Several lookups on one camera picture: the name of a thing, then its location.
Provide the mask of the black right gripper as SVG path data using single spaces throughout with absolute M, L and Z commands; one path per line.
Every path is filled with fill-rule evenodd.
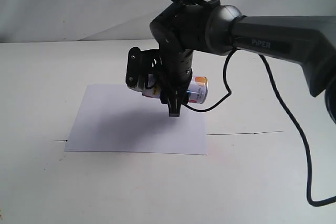
M 192 77 L 193 51 L 173 54 L 160 49 L 142 51 L 133 47 L 128 52 L 125 83 L 135 91 L 153 88 L 150 75 L 155 79 L 167 100 L 169 117 L 179 117 L 182 103 L 186 102 L 187 88 Z

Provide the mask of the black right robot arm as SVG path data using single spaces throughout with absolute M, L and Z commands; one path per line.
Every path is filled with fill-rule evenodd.
M 224 56 L 245 50 L 299 64 L 313 97 L 323 93 L 335 118 L 335 17 L 243 15 L 219 0 L 171 0 L 150 23 L 158 49 L 132 48 L 125 82 L 134 90 L 154 75 L 170 116 L 179 116 L 194 51 Z

